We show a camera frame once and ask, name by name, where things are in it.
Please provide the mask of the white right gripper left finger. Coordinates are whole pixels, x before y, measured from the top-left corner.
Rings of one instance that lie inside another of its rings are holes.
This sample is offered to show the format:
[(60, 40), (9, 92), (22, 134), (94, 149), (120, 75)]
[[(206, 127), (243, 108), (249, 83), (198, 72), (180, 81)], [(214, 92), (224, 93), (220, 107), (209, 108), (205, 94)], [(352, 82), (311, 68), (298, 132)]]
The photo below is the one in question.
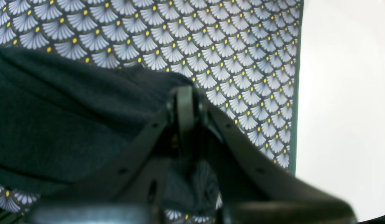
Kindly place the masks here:
[(183, 91), (175, 90), (128, 149), (68, 189), (42, 197), (29, 212), (28, 223), (166, 223), (161, 201), (172, 158), (178, 154), (169, 142), (182, 100)]

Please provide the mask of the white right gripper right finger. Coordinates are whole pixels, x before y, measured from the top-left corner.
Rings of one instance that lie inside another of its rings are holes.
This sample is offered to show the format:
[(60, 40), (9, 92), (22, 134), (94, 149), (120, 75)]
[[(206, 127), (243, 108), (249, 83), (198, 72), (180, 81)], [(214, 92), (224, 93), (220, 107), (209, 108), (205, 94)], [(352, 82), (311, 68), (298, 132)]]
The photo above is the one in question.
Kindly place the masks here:
[(343, 200), (272, 164), (218, 108), (186, 88), (186, 156), (214, 170), (218, 224), (355, 224)]

